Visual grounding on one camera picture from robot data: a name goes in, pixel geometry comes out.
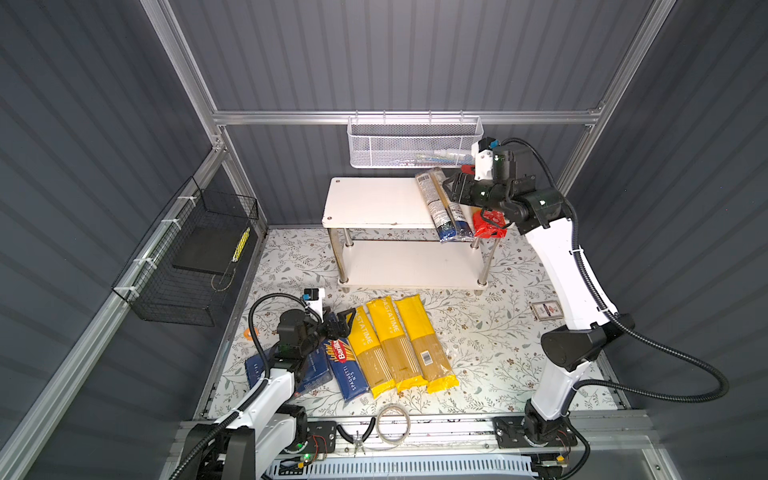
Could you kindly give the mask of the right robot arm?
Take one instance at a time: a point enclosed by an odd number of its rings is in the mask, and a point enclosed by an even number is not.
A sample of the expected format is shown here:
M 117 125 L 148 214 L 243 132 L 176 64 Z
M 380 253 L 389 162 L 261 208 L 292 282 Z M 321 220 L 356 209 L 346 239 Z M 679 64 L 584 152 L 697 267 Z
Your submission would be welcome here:
M 479 140 L 471 147 L 473 169 L 462 170 L 444 186 L 452 201 L 477 207 L 481 213 L 499 212 L 508 226 L 516 227 L 537 253 L 558 295 L 565 324 L 541 338 L 547 361 L 539 386 L 525 406 L 522 431 L 526 440 L 533 446 L 545 446 L 569 430 L 570 405 L 586 386 L 674 403 L 705 403 L 725 396 L 729 383 L 718 369 L 635 332 L 632 318 L 619 313 L 581 248 L 575 208 L 555 185 L 538 188 L 534 176 L 518 174 L 517 146 L 531 145 L 519 138 Z M 705 393 L 672 395 L 585 378 L 603 348 L 622 335 L 703 370 L 716 380 L 716 387 Z

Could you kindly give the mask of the clear blue spaghetti bag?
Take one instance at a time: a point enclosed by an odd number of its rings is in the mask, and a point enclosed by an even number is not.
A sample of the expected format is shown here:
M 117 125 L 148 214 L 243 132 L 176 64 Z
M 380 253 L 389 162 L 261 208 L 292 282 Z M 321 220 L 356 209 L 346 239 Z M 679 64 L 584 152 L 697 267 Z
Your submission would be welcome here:
M 434 224 L 438 240 L 467 242 L 474 232 L 460 204 L 450 199 L 444 183 L 448 180 L 439 168 L 415 176 L 417 187 Z

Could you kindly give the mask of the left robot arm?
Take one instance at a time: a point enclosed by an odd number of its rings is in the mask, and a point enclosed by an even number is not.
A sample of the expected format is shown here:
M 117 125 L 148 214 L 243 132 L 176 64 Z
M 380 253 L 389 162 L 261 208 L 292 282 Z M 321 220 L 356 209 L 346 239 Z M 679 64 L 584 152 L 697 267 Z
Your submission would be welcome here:
M 280 315 L 279 341 L 269 357 L 254 317 L 258 307 L 277 298 L 299 307 Z M 171 479 L 260 479 L 284 449 L 306 440 L 306 410 L 290 400 L 306 375 L 310 354 L 327 340 L 348 337 L 356 316 L 354 308 L 333 312 L 322 305 L 323 298 L 324 290 L 315 288 L 300 297 L 269 293 L 252 304 L 247 323 L 262 373 L 229 413 L 192 427 Z

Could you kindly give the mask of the red spaghetti bag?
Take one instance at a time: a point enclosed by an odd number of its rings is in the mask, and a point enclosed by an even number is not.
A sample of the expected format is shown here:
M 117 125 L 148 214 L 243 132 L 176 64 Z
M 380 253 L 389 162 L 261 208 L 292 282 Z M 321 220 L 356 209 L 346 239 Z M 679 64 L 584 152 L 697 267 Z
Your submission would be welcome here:
M 472 222 L 474 236 L 480 239 L 504 238 L 510 223 L 502 212 L 473 207 Z

